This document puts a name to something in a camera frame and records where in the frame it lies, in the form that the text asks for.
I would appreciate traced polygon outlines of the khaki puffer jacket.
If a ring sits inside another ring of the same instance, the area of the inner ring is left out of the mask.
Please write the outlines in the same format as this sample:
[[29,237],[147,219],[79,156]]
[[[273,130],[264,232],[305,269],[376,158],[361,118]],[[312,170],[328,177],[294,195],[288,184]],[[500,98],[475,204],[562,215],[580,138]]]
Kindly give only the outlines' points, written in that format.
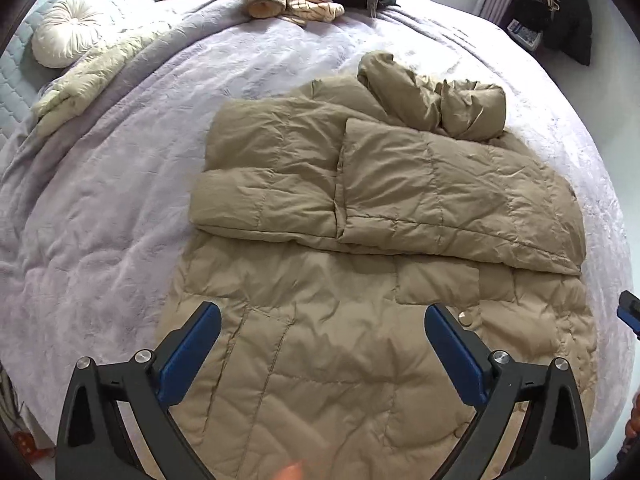
[[447,306],[488,347],[570,362],[597,331],[573,189],[506,128],[495,84],[356,74],[216,113],[160,330],[206,300],[222,331],[175,420],[219,479],[425,479],[472,419],[423,328]]

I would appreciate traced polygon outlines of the dark clothes on bed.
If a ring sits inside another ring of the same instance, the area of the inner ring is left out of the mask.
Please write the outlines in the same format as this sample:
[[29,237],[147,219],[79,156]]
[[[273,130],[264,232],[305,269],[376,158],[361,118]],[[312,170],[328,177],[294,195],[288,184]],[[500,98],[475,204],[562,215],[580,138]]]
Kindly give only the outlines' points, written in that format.
[[[376,6],[373,12],[378,12],[388,6],[396,6],[396,0],[375,0]],[[369,0],[342,0],[342,6],[349,9],[368,10],[372,12],[369,6]]]

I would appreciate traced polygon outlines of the lavender quilted bedspread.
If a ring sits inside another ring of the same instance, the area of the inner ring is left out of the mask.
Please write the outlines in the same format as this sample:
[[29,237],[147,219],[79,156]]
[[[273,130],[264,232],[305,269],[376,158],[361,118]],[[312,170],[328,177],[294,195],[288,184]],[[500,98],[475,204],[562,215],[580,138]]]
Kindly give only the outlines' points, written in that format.
[[1,153],[1,361],[49,434],[81,356],[130,358],[160,330],[193,235],[192,188],[225,102],[284,96],[356,74],[387,52],[418,76],[495,84],[506,128],[567,180],[586,234],[580,277],[597,331],[586,411],[599,451],[627,400],[630,338],[616,320],[631,282],[622,212],[596,144],[544,69],[494,24],[428,0],[333,24],[253,21],[244,0],[208,0],[138,53],[50,136],[24,124]]

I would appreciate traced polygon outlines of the black hanging garment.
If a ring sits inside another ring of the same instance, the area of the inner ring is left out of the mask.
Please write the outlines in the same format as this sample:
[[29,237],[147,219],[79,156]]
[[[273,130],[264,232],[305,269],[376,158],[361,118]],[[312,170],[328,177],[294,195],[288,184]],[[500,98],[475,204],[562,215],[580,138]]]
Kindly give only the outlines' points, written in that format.
[[592,13],[588,0],[514,0],[514,18],[532,32],[540,32],[546,49],[590,65]]

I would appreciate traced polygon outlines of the cream folded blanket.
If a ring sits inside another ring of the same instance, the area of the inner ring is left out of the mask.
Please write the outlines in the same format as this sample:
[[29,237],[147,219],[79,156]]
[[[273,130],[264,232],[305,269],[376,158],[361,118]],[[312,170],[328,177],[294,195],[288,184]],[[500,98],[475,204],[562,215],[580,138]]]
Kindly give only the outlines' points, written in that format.
[[138,53],[171,29],[171,22],[158,21],[92,47],[32,106],[36,135],[46,138],[81,115]]

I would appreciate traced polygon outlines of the round cream cushion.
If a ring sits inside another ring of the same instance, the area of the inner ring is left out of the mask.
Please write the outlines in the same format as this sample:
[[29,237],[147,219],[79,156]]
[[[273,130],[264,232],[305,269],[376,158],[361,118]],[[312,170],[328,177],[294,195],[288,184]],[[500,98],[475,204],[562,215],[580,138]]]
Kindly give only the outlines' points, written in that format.
[[108,0],[58,0],[32,35],[32,53],[47,68],[65,68],[113,30]]

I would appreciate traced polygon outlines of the grey quilted headboard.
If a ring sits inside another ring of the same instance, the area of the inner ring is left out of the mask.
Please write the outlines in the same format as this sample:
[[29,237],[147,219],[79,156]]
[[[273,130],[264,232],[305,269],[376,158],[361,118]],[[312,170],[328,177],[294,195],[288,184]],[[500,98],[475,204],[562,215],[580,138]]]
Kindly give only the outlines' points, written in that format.
[[[1,55],[1,142],[8,142],[15,128],[24,122],[39,91],[61,73],[40,65],[32,54],[32,34],[43,20],[44,14],[58,0],[43,0],[29,11],[17,27],[6,50]],[[137,4],[154,0],[106,0],[116,24],[122,24],[125,12]]]

